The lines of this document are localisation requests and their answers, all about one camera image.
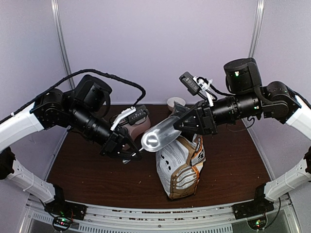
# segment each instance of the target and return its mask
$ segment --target white wall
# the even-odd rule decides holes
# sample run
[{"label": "white wall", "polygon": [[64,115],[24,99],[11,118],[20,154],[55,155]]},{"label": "white wall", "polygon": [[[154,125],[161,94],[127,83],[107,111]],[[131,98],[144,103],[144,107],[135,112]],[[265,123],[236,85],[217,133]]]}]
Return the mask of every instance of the white wall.
[{"label": "white wall", "polygon": [[[264,85],[279,80],[311,101],[311,1],[266,0],[255,59]],[[311,145],[293,128],[263,119],[253,127],[276,177],[292,168]],[[311,229],[311,186],[291,192],[304,233]]]},{"label": "white wall", "polygon": [[[4,1],[0,7],[0,119],[65,76],[50,1]],[[68,90],[68,84],[62,86]],[[44,178],[64,129],[30,135],[11,148]],[[28,195],[0,181],[0,231],[17,232]]]},{"label": "white wall", "polygon": [[[185,71],[225,91],[223,65],[247,57],[256,8],[256,0],[59,2],[72,72],[95,68],[135,81],[147,91],[143,103],[199,100],[178,79]],[[140,94],[107,82],[113,103],[133,103]]]}]

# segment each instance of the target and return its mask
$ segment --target robotic arm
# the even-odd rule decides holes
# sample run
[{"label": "robotic arm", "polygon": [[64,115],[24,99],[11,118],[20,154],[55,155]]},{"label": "robotic arm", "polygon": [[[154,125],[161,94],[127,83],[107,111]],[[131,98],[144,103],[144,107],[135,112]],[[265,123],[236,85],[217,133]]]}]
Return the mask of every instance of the robotic arm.
[{"label": "robotic arm", "polygon": [[[94,71],[81,70],[70,76]],[[131,83],[99,71],[95,71],[95,73],[105,77],[113,77],[127,84]],[[144,89],[138,84],[131,84],[142,90],[143,97]],[[129,131],[125,127],[121,127],[119,123],[123,120],[128,124],[135,124],[135,122],[147,117],[148,110],[144,106],[133,106],[118,115],[111,125],[103,117],[96,116],[96,112],[105,102],[106,112],[104,116],[110,107],[109,95],[112,89],[104,81],[91,75],[85,75],[74,90],[63,93],[54,87],[40,94],[30,104],[27,104],[27,107],[22,107],[21,111],[11,114],[0,122],[0,180],[11,180],[23,191],[38,197],[49,213],[82,220],[86,206],[66,202],[62,188],[45,182],[28,171],[16,159],[10,146],[32,133],[48,130],[56,125],[64,128],[71,126],[80,131],[86,140],[100,144],[102,146],[101,155],[138,160],[141,158],[141,154],[138,152],[137,146]],[[131,148],[136,153],[133,155],[133,152],[124,148]],[[63,227],[69,224],[66,220],[56,223]]]},{"label": "robotic arm", "polygon": [[[196,103],[174,123],[176,130],[201,135],[216,134],[218,125],[234,124],[245,117],[257,117],[259,120],[263,114],[264,118],[275,118],[294,127],[311,140],[311,106],[299,93],[281,82],[262,86],[253,58],[229,62],[224,69],[231,94],[226,94],[227,97],[215,101],[212,106],[207,100]],[[193,95],[201,91],[197,78],[188,72],[180,80]],[[273,210],[274,201],[307,181],[311,181],[311,150],[290,171],[259,186],[253,201],[234,205],[236,219]]]}]

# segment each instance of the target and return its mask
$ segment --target scoop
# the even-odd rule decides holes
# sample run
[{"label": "scoop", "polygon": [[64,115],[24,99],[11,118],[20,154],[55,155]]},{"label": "scoop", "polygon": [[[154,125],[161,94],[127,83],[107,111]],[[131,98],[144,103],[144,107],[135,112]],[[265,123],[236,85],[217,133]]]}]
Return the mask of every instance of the scoop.
[{"label": "scoop", "polygon": [[173,124],[179,120],[178,116],[170,116],[150,128],[141,138],[141,146],[149,152],[156,152],[173,142],[181,134],[174,129]]}]

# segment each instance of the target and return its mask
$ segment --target dark wooden table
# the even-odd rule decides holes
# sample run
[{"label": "dark wooden table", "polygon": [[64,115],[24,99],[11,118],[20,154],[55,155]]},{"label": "dark wooden table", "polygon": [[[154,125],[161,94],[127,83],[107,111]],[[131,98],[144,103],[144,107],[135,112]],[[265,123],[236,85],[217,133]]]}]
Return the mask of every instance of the dark wooden table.
[{"label": "dark wooden table", "polygon": [[[127,106],[112,106],[106,117]],[[147,105],[152,125],[165,119],[165,105]],[[230,126],[244,128],[241,121]],[[269,176],[248,132],[233,133],[225,125],[217,135],[204,136],[205,166],[195,196],[171,201],[156,172],[155,153],[144,152],[141,161],[124,165],[100,156],[101,146],[69,133],[56,158],[48,181],[64,189],[67,200],[128,208],[199,207],[249,200]]]}]

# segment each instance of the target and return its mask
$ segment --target white bowl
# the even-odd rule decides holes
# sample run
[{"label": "white bowl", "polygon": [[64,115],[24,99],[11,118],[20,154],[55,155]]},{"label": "white bowl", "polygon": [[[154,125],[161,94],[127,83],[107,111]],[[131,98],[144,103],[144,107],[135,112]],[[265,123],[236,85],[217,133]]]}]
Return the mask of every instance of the white bowl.
[{"label": "white bowl", "polygon": [[179,97],[172,97],[172,98],[169,98],[166,103],[167,103],[167,107],[169,108],[169,110],[172,112],[174,110],[174,102],[177,102],[183,106],[186,105],[186,101],[182,98],[179,98]]}]

